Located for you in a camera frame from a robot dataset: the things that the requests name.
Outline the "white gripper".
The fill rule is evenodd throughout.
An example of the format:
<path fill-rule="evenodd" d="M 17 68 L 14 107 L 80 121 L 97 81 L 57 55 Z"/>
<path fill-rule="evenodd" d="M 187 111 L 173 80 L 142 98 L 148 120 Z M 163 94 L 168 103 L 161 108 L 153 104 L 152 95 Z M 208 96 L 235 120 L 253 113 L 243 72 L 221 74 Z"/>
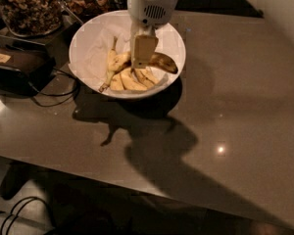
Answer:
<path fill-rule="evenodd" d="M 158 45 L 152 26 L 167 24 L 178 0 L 127 0 L 127 9 L 136 21 L 131 25 L 131 66 L 145 68 Z"/>

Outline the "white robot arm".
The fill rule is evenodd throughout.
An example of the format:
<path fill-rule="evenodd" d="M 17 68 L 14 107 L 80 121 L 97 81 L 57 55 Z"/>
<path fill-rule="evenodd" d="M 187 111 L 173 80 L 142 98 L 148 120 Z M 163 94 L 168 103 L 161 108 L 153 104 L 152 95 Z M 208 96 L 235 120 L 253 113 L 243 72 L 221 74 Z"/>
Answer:
<path fill-rule="evenodd" d="M 127 0 L 132 64 L 142 67 L 158 45 L 156 30 L 169 23 L 178 0 Z M 294 0 L 247 0 L 294 44 Z"/>

